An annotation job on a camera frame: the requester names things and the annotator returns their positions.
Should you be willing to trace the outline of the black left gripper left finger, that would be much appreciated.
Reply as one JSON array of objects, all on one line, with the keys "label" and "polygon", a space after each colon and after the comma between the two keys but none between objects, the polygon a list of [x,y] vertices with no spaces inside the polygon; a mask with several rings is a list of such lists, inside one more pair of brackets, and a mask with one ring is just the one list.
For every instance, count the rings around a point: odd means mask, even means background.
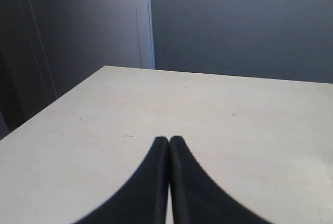
[{"label": "black left gripper left finger", "polygon": [[169,190],[169,142],[156,137],[129,180],[77,223],[165,223]]}]

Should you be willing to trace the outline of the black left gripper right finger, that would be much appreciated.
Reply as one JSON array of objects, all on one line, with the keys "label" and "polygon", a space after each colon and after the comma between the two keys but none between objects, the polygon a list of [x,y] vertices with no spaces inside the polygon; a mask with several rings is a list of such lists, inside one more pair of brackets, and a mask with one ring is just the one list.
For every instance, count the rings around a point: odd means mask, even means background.
[{"label": "black left gripper right finger", "polygon": [[269,223],[221,189],[197,162],[185,140],[169,142],[174,223]]}]

